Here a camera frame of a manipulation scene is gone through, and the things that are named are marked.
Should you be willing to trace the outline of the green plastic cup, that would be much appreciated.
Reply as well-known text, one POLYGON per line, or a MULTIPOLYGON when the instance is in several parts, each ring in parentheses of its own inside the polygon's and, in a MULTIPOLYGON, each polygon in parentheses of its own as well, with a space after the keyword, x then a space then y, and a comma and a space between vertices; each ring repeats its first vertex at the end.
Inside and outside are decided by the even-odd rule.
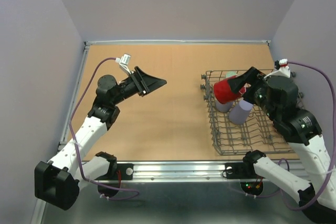
POLYGON ((225 74, 225 78, 231 78, 231 77, 236 77, 238 76, 237 72, 234 71, 229 71, 225 74))

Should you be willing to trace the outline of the red mug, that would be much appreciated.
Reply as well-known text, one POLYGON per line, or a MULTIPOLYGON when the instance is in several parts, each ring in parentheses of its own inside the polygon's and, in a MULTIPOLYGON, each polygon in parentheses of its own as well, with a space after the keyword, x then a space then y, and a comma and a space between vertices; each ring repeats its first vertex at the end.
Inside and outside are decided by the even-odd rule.
POLYGON ((233 79, 235 77, 238 77, 238 75, 227 77, 226 79, 214 84, 213 86, 214 96, 219 103, 226 104, 228 102, 235 101, 236 99, 242 97, 242 95, 246 92, 245 86, 243 86, 237 93, 234 93, 231 90, 228 84, 228 80, 233 79))

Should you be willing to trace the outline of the purple cup small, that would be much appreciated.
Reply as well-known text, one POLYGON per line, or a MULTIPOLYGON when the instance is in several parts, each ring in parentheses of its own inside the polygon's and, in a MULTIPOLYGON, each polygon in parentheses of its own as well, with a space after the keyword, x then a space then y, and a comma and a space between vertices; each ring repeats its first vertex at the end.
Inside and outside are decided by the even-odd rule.
POLYGON ((216 109, 219 112, 222 112, 222 113, 227 113, 231 109, 231 107, 233 106, 233 104, 234 104, 233 101, 221 103, 220 101, 215 100, 216 109))

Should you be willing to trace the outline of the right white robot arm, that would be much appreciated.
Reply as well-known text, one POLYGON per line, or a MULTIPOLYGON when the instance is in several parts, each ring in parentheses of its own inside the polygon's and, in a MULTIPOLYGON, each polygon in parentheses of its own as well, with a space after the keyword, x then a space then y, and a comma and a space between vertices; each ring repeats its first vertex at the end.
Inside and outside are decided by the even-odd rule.
POLYGON ((296 203, 314 223, 335 223, 335 157, 330 157, 316 117, 298 106, 299 89, 289 73, 279 70, 264 74, 254 67, 228 79, 233 93, 242 87, 242 98, 262 109, 273 127, 289 145, 308 175, 307 179, 282 168, 265 153, 246 153, 241 170, 244 175, 258 175, 275 184, 296 203))

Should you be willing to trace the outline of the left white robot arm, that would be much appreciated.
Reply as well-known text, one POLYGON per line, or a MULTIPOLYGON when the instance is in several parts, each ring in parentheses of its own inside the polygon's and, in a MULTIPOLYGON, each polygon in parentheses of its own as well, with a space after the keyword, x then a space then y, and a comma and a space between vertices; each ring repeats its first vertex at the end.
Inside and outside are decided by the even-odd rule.
POLYGON ((100 77, 96 98, 80 129, 72 133, 72 139, 59 153, 35 167, 35 197, 68 210, 80 191, 90 183, 95 184, 97 178, 113 178, 117 172, 115 156, 100 152, 85 164, 82 157, 110 130, 120 113, 119 103, 135 94, 148 95, 166 83, 166 80, 148 75, 139 67, 120 83, 109 74, 100 77))

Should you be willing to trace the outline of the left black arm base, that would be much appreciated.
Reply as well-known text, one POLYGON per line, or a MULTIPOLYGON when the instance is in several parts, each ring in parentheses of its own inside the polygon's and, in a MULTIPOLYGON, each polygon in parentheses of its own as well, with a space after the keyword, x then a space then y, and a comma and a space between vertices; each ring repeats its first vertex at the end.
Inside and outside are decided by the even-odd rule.
POLYGON ((97 177, 96 180, 132 180, 133 171, 133 163, 114 163, 109 166, 105 174, 97 177))

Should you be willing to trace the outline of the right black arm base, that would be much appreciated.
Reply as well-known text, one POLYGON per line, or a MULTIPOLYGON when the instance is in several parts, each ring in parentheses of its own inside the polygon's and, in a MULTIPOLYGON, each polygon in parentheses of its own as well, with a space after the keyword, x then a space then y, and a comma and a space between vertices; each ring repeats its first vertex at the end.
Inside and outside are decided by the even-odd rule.
POLYGON ((249 166, 243 162, 225 163, 225 169, 222 176, 227 179, 250 179, 254 178, 254 174, 249 166))

